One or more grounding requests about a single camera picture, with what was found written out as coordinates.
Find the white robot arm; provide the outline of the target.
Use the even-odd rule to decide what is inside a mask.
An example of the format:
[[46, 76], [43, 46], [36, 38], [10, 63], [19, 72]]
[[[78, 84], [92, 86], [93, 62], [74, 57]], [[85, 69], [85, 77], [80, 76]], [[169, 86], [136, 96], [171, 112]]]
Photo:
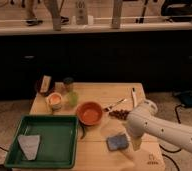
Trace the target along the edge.
[[155, 117], [157, 105], [148, 99], [140, 102], [127, 116], [125, 128], [136, 150], [139, 139], [150, 134], [192, 153], [192, 127]]

